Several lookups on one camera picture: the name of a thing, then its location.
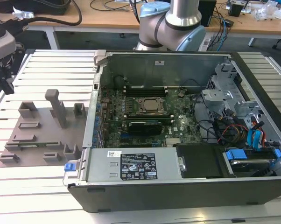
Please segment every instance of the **blue cable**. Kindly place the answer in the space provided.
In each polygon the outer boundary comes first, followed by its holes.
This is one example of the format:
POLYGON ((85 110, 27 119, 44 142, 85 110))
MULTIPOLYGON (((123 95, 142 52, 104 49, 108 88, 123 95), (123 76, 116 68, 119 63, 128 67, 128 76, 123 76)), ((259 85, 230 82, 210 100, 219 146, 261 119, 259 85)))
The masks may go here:
POLYGON ((221 41, 220 41, 220 44, 219 44, 219 46, 218 46, 218 48, 217 48, 216 51, 219 51, 220 48, 222 47, 222 45, 223 45, 223 43, 224 43, 223 40, 224 40, 224 38, 225 38, 225 32, 226 32, 225 20, 224 20, 223 17, 221 17, 221 19, 222 19, 222 21, 223 21, 223 23, 224 23, 224 33, 223 33, 223 36, 222 36, 221 41))

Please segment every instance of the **desk leg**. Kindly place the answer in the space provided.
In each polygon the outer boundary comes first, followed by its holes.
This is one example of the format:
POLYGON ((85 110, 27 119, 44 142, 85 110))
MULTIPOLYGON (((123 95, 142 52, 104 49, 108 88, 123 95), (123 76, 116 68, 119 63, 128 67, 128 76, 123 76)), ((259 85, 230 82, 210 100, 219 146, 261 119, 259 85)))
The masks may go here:
POLYGON ((46 32, 46 36, 48 38, 51 49, 52 50, 60 49, 60 45, 57 40, 56 32, 54 31, 53 27, 46 27, 45 32, 46 32))
POLYGON ((249 41, 248 45, 250 47, 253 47, 253 44, 256 42, 257 38, 251 38, 251 40, 249 41))
POLYGON ((207 51, 207 48, 209 46, 209 43, 210 43, 213 35, 214 35, 213 32, 206 33, 206 36, 205 36, 204 40, 202 41, 198 51, 207 51))

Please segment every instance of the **black device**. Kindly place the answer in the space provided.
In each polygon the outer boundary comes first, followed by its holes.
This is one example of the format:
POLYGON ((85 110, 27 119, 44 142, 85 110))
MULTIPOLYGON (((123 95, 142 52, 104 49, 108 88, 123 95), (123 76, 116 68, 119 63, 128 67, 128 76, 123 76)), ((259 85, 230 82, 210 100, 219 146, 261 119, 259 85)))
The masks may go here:
POLYGON ((62 8, 57 8, 33 0, 7 0, 7 1, 0 2, 0 13, 12 13, 13 7, 15 7, 16 9, 27 11, 27 12, 33 12, 35 14, 64 15, 70 4, 70 1, 68 0, 46 0, 46 1, 49 4, 55 4, 55 5, 64 5, 67 2, 68 4, 66 4, 62 8))
POLYGON ((225 19, 225 25, 226 27, 232 27, 234 25, 234 22, 232 20, 225 19))
MULTIPOLYGON (((165 1, 170 3, 170 0, 155 0, 155 1, 165 1)), ((200 0, 198 4, 198 10, 202 14, 201 25, 208 27, 210 25, 211 17, 216 5, 216 0, 200 0)))
POLYGON ((244 5, 234 4, 232 3, 229 9, 229 15, 239 17, 241 10, 243 9, 244 5))

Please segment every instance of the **motherboard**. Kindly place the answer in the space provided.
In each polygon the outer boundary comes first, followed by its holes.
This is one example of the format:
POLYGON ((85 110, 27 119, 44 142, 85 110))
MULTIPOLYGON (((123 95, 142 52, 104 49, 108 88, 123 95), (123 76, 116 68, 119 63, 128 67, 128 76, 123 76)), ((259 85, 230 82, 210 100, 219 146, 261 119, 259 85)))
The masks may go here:
POLYGON ((172 147, 202 142, 192 115, 193 96, 179 88, 163 93, 156 97, 103 89, 104 147, 172 147))

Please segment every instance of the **wooden desk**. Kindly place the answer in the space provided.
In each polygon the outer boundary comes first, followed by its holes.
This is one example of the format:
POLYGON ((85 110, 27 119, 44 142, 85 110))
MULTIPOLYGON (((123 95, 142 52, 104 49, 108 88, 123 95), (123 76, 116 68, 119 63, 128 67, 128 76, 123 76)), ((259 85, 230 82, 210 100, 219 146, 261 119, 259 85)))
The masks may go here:
MULTIPOLYGON (((90 8, 91 0, 75 0, 80 7, 83 15, 82 23, 77 27, 64 26, 52 22, 34 22, 30 24, 29 30, 43 30, 48 36, 48 40, 52 49, 59 49, 56 38, 56 31, 73 31, 73 32, 112 32, 112 33, 138 33, 139 24, 135 19, 133 13, 109 11, 101 12, 90 8)), ((97 0, 93 3, 96 8, 104 9, 102 3, 106 0, 97 0)), ((266 20, 256 21, 252 14, 241 14, 239 17, 232 17, 227 15, 227 10, 221 8, 220 4, 226 0, 218 0, 217 7, 221 14, 229 20, 234 22, 229 36, 236 37, 255 37, 255 38, 281 38, 281 20, 266 20)), ((109 3, 110 7, 120 7, 124 3, 109 3)), ((138 4, 138 11, 140 11, 141 4, 138 4)), ((71 4, 63 16, 42 15, 49 18, 60 19, 64 21, 75 22, 78 19, 77 11, 71 4)), ((0 14, 0 19, 6 21, 13 18, 12 15, 0 14)), ((212 19, 210 26, 206 27, 208 32, 207 38, 211 37, 213 33, 218 32, 219 22, 212 19)))

